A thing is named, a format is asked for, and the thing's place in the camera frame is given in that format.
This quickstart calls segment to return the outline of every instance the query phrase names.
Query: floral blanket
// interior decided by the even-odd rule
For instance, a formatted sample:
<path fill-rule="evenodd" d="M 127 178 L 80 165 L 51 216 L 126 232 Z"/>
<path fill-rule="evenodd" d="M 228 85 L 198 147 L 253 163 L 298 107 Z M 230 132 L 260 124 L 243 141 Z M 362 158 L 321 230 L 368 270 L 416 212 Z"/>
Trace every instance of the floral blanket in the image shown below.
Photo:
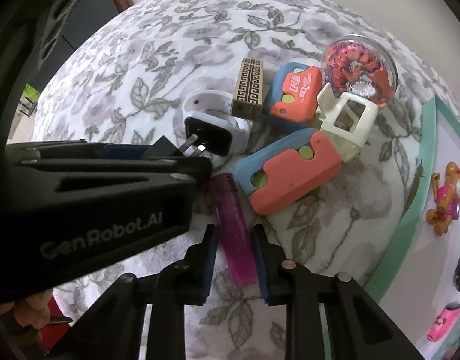
<path fill-rule="evenodd" d="M 313 272 L 371 276 L 404 210 L 416 171 L 422 104 L 435 92 L 460 120 L 460 104 L 426 62 L 390 33 L 328 0 L 145 0 L 115 17 L 63 65 L 39 99 L 34 140 L 153 143 L 185 141 L 181 103 L 198 89 L 233 92 L 241 59 L 264 61 L 266 87 L 283 64 L 320 64 L 325 45 L 348 33 L 380 42 L 393 55 L 400 85 L 377 118 L 359 158 L 317 190 L 268 217 L 242 202 L 250 226 Z M 278 139 L 255 123 L 246 153 Z M 213 158 L 229 171 L 237 157 Z M 190 231 L 54 291 L 78 318 L 122 273 L 153 274 L 183 257 L 212 223 L 204 197 Z M 285 309 L 269 309 L 257 286 L 234 288 L 219 250 L 210 297 L 187 307 L 188 359 L 282 359 Z M 144 328 L 144 349 L 146 329 Z"/>

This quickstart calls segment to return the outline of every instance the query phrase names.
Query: human hand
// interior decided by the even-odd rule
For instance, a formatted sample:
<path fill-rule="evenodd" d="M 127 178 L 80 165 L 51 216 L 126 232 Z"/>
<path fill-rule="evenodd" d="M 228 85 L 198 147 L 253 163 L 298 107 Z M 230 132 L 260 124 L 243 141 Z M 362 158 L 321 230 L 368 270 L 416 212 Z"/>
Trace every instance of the human hand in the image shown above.
<path fill-rule="evenodd" d="M 23 327 L 31 325 L 35 329 L 41 329 L 50 320 L 48 302 L 52 293 L 53 290 L 49 289 L 18 302 L 0 304 L 0 315 L 13 309 L 13 315 L 19 325 Z"/>

